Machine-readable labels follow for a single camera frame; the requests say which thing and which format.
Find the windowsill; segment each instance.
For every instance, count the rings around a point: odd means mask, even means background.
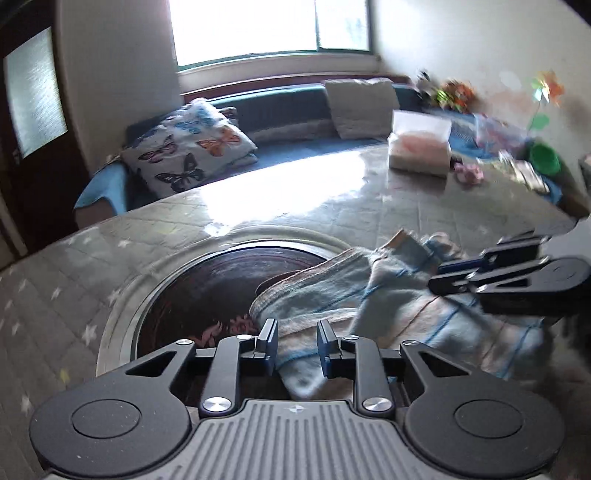
[[[348,50],[348,51],[299,51],[299,52],[286,52],[286,53],[269,53],[269,54],[260,54],[260,55],[253,55],[248,57],[242,58],[235,58],[229,60],[221,60],[221,61],[214,61],[211,63],[207,63],[205,65],[198,65],[196,67],[179,70],[177,74],[179,76],[183,75],[190,75],[196,72],[203,72],[206,70],[218,69],[220,67],[225,66],[232,66],[236,64],[245,65],[248,63],[259,63],[261,60],[271,60],[271,59],[304,59],[306,57],[322,57],[322,58],[336,58],[342,59],[349,56],[377,56],[370,52],[370,51],[355,51],[355,50]]]
[[[275,76],[306,73],[375,73],[379,57],[369,52],[293,52],[232,59],[178,72],[181,92]]]

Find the butterfly pillow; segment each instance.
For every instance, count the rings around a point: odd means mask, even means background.
[[[205,100],[194,100],[148,131],[121,156],[159,197],[217,176],[256,145]]]

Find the white wall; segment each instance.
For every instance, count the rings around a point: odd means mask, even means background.
[[[58,0],[66,98],[91,173],[129,124],[182,104],[166,0]]]
[[[295,73],[373,73],[379,62],[374,55],[355,53],[298,53],[269,55],[205,65],[181,72],[178,79],[182,92],[277,75]]]
[[[591,27],[564,2],[375,0],[375,18],[385,70],[469,81],[488,114],[522,127],[535,110],[531,79],[553,69],[566,94],[561,108],[545,109],[551,123],[541,136],[582,182],[576,162],[591,152]]]

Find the beige cushion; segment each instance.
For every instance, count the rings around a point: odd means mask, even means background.
[[[324,86],[339,137],[386,138],[390,134],[392,111],[400,108],[391,80],[327,80]]]

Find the pink object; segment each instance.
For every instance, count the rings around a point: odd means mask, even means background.
[[[478,165],[463,165],[456,163],[453,167],[456,178],[460,183],[478,185],[484,180],[484,172]]]

